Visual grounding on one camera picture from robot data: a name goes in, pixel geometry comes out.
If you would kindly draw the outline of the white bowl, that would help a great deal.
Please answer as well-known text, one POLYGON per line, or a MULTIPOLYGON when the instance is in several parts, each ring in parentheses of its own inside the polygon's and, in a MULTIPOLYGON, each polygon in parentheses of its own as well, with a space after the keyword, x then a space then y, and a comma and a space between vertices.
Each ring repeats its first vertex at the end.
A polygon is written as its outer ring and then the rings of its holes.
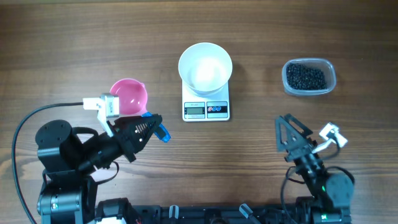
POLYGON ((183 84, 192 91, 207 95, 228 83, 233 72, 232 59, 219 45, 201 42, 187 48, 178 61, 183 84))

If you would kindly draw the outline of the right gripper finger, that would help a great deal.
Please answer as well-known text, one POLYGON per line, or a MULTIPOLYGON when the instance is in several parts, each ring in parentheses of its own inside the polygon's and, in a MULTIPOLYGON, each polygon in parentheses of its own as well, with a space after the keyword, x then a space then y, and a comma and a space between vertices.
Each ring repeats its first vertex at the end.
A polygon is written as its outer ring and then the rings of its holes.
POLYGON ((275 119, 275 136, 278 152, 290 152, 298 148, 298 135, 299 132, 283 116, 275 119))
POLYGON ((286 114, 283 116, 285 120, 285 132, 287 139, 306 139, 309 135, 313 134, 313 131, 299 121, 295 116, 286 114))

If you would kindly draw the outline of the black beans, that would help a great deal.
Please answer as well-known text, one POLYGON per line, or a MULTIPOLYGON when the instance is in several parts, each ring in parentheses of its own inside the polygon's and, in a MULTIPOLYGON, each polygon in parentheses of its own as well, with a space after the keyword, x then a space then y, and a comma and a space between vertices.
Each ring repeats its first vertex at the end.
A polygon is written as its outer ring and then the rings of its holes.
POLYGON ((296 90, 326 89, 325 74, 318 68, 290 63, 286 69, 287 83, 296 90))

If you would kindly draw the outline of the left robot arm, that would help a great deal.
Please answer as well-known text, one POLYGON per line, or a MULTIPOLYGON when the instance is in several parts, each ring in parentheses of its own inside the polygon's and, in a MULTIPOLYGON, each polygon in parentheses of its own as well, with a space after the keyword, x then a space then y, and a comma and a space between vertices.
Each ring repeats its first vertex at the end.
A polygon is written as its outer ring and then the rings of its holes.
POLYGON ((161 123, 159 114, 122 117, 109 134, 72 127, 61 119, 43 125, 35 136, 37 156, 45 167, 37 202, 42 223, 93 221, 99 182, 91 174, 121 156, 135 161, 154 133, 165 136, 161 123))

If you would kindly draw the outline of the white digital kitchen scale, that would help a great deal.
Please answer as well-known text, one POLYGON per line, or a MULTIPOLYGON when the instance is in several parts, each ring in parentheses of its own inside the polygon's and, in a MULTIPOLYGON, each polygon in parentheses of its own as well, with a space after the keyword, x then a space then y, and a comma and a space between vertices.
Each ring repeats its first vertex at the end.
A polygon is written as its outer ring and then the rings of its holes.
POLYGON ((185 122, 228 121, 230 115, 228 83, 205 95, 182 84, 182 119, 185 122))

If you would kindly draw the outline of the clear plastic container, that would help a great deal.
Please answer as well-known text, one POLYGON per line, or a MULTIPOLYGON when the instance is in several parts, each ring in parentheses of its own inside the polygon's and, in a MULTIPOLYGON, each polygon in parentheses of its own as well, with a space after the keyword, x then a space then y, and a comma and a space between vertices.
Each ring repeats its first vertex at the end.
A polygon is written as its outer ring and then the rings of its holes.
POLYGON ((282 82, 289 95, 324 95, 336 86, 335 68, 322 58, 292 59, 282 68, 282 82))

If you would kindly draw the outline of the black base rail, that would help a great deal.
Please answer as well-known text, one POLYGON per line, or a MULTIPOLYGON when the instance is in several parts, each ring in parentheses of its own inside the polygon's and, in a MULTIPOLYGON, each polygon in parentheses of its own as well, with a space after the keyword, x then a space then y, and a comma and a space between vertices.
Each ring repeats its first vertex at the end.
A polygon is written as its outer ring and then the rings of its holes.
POLYGON ((127 210, 118 212, 115 208, 97 209, 92 223, 319 223, 350 224, 352 218, 348 209, 324 212, 306 205, 288 204, 249 207, 161 207, 158 205, 134 205, 132 214, 127 210))

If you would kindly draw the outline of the pink scoop with blue handle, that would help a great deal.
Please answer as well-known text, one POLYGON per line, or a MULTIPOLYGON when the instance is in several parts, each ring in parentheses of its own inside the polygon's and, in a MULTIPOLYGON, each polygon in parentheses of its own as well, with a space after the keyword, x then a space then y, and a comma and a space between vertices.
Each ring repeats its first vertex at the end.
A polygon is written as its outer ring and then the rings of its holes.
MULTIPOLYGON (((133 78, 123 78, 111 87, 109 93, 119 96, 120 115, 118 118, 153 115, 147 110, 149 97, 144 83, 133 78)), ((169 142, 171 140, 171 135, 162 123, 153 135, 162 142, 169 142)))

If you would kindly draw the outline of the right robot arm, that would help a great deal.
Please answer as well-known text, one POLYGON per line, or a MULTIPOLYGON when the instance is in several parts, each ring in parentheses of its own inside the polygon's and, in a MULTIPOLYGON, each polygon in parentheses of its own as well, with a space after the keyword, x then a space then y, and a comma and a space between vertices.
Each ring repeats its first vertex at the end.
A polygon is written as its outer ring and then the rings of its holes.
POLYGON ((290 223, 351 223, 349 208, 354 194, 354 176, 342 167, 325 167, 323 163, 336 157, 348 140, 333 123, 326 124, 319 133, 324 143, 312 140, 311 134, 312 130, 291 114, 275 119, 277 150, 285 151, 285 161, 294 163, 288 168, 280 188, 282 213, 290 223), (306 185, 312 195, 299 198, 291 210, 284 200, 288 181, 306 185))

